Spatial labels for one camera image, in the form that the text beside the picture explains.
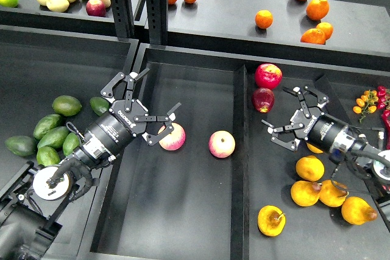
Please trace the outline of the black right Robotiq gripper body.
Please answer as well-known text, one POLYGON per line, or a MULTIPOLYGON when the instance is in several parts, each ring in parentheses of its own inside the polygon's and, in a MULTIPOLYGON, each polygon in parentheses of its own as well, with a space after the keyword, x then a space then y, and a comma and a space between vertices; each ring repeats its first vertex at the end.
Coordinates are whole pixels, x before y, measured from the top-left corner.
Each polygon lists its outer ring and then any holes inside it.
POLYGON ((303 110, 296 110, 290 123, 299 126, 294 130, 298 139, 306 141, 325 153, 346 153, 356 141, 356 133, 345 122, 324 113, 317 107, 309 108, 308 114, 303 110))

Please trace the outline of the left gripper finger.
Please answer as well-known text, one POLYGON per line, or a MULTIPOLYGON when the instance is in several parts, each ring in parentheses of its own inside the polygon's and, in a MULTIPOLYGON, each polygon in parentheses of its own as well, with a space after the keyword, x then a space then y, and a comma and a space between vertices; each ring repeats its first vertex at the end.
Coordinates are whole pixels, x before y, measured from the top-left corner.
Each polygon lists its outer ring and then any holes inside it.
POLYGON ((113 90, 121 83, 126 84, 126 90, 124 92, 124 111, 129 113, 132 109, 132 98, 133 90, 135 85, 139 80, 141 80, 149 72, 149 68, 144 69, 140 73, 130 72, 129 74, 124 74, 123 72, 118 72, 111 81, 106 84, 106 86, 101 89, 101 96, 109 101, 111 104, 114 103, 115 98, 113 90))
POLYGON ((148 111, 143 114, 137 114, 133 117, 136 126, 143 124, 141 130, 134 130, 133 137, 142 136, 149 146, 154 146, 163 138, 167 137, 174 130, 173 122, 176 119, 175 111, 181 106, 180 102, 176 103, 164 116, 150 115, 148 111), (161 133, 153 135, 149 134, 146 129, 150 123, 162 123, 164 129, 161 133))

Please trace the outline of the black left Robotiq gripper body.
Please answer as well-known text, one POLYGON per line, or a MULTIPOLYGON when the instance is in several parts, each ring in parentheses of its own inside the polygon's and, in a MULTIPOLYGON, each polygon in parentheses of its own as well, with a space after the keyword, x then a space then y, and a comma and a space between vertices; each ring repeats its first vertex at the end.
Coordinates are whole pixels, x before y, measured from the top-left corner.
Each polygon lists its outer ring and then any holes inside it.
POLYGON ((138 99, 133 99, 128 106, 123 100, 115 101, 113 108, 88 126, 83 151, 96 164, 114 161, 135 137, 146 131, 147 124, 135 118, 148 114, 148 109, 138 99))

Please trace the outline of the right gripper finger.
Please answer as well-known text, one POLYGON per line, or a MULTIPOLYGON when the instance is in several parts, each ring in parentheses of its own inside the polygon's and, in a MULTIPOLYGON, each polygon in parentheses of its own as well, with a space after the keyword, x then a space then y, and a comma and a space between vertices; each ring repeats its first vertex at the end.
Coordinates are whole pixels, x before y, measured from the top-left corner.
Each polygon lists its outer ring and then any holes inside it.
POLYGON ((328 103, 328 96, 326 94, 308 85, 305 85, 303 89, 299 88, 298 86, 292 89, 283 86, 282 90, 298 98, 303 114, 307 119, 312 117, 312 115, 307 106, 305 94, 310 94, 317 99, 317 107, 320 110, 323 109, 323 107, 328 103))
POLYGON ((271 123, 265 121, 264 119, 261 120, 261 122, 267 126, 267 131, 271 135, 271 141, 278 146, 284 147, 285 149, 288 149, 290 151, 296 152, 297 148, 300 144, 300 138, 295 137, 294 139, 290 141, 283 141, 279 138, 279 135, 281 134, 288 134, 288 133, 294 133, 296 130, 303 129, 303 124, 294 124, 290 123, 289 125, 284 125, 281 127, 276 127, 272 125, 271 123))

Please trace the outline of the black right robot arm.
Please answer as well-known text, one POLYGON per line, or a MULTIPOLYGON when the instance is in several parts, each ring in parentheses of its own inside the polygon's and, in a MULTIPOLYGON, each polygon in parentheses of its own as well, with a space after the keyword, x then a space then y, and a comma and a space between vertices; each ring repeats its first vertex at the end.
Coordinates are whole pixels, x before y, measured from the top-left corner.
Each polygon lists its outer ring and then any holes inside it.
POLYGON ((290 151, 297 151, 305 141, 328 154, 337 166, 345 164, 358 178, 369 183, 368 190, 381 207, 389 205, 389 151, 369 144, 360 129, 326 113, 328 96, 304 86, 283 91, 298 98, 300 107, 289 123, 280 127, 263 120, 271 141, 290 151))

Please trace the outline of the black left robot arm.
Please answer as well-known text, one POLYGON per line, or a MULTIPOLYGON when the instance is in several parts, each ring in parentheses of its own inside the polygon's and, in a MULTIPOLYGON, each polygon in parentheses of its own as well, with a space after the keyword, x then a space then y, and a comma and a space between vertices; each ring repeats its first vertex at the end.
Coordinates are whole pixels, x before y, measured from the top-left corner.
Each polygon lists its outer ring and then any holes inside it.
POLYGON ((1 259, 41 259, 62 226, 66 207, 99 184, 92 171, 110 166, 137 137, 153 146, 174 130, 176 104, 163 116, 133 96, 137 83, 149 72, 117 73, 101 90, 108 110, 81 133, 67 129, 80 145, 53 166, 25 165, 1 189, 1 259))

